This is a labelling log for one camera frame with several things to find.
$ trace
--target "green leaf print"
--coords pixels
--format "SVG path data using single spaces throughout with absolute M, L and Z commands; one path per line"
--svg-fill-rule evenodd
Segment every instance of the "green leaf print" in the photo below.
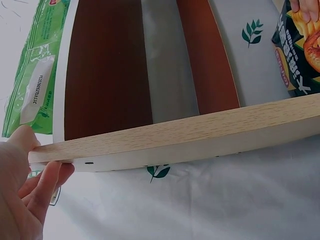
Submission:
M 148 166 L 146 168 L 148 170 L 148 172 L 153 176 L 155 175 L 155 167 L 154 166 Z
M 261 28 L 263 24 L 260 23 L 260 19 L 258 19 L 256 22 L 255 20 L 252 20 L 251 25 L 247 22 L 246 23 L 246 31 L 243 28 L 242 29 L 242 38 L 248 43 L 248 48 L 250 47 L 250 44 L 257 44 L 261 41 L 261 33 L 263 30 L 256 30 L 257 28 Z
M 258 19 L 258 20 L 256 21 L 256 26 L 257 26 L 258 28 L 261 28 L 261 27 L 263 26 L 263 24 L 260 24 L 260 19 Z
M 160 172 L 158 172 L 158 174 L 156 174 L 159 167 L 161 167 L 161 166 L 160 166 L 160 165 L 157 165 L 157 166 L 148 166 L 148 167 L 146 168 L 147 171 L 148 171 L 148 173 L 150 173 L 150 174 L 152 175 L 152 178 L 151 178 L 150 183 L 152 183 L 152 180 L 153 180 L 154 178 L 156 178 L 156 179 L 162 179 L 162 178 L 164 178 L 164 177 L 168 174 L 168 172 L 169 172 L 169 170 L 170 170 L 170 167 L 166 167 L 166 168 L 162 169 Z
M 242 29 L 242 38 L 246 41 L 246 42 L 250 42 L 250 39 L 248 37 L 248 35 L 246 34 L 245 30 Z
M 255 20 L 252 20 L 251 28 L 252 28 L 252 30 L 255 30 L 255 29 L 256 29 L 256 23 L 255 23 Z
M 246 31 L 247 31 L 248 34 L 251 36 L 251 34 L 252 34 L 252 29 L 251 29 L 249 23 L 246 24 Z
M 257 36 L 255 39 L 253 39 L 251 44 L 258 44 L 258 43 L 260 43 L 260 40 L 261 40 L 261 36 Z
M 156 179 L 162 179 L 164 178 L 170 170 L 170 167 L 167 167 L 165 169 L 162 169 L 156 176 L 154 176 Z
M 262 33 L 262 31 L 263 31 L 263 30 L 255 30 L 253 33 L 254 33 L 255 35 L 259 35 L 260 33 Z

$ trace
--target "dark brown wood panel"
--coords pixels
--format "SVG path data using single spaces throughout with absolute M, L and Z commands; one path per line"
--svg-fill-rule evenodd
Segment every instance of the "dark brown wood panel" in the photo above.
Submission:
M 200 114 L 239 108 L 238 95 L 208 0 L 176 0 Z
M 153 123 L 141 0 L 79 1 L 64 114 L 65 140 Z

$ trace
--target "white label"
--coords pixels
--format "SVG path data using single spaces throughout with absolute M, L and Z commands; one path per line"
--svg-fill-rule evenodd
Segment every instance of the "white label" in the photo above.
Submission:
M 43 106 L 54 62 L 55 55 L 46 56 L 37 62 L 30 82 L 26 87 L 20 124 L 33 121 Z

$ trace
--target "plastic bag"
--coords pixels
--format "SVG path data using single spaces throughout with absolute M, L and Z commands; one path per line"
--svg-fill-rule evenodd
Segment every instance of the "plastic bag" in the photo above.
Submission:
M 52 134 L 57 61 L 70 0 L 40 0 L 6 108 L 3 137 L 20 126 Z
M 272 37 L 282 80 L 292 97 L 320 93 L 320 21 L 305 23 L 285 0 Z

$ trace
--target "hand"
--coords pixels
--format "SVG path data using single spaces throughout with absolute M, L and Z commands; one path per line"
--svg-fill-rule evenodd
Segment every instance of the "hand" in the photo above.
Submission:
M 41 240 L 52 194 L 74 172 L 72 164 L 50 162 L 29 178 L 28 153 L 39 142 L 29 126 L 0 143 L 0 239 Z
M 290 3 L 294 13 L 301 9 L 302 18 L 306 23 L 319 20 L 319 0 L 290 0 Z

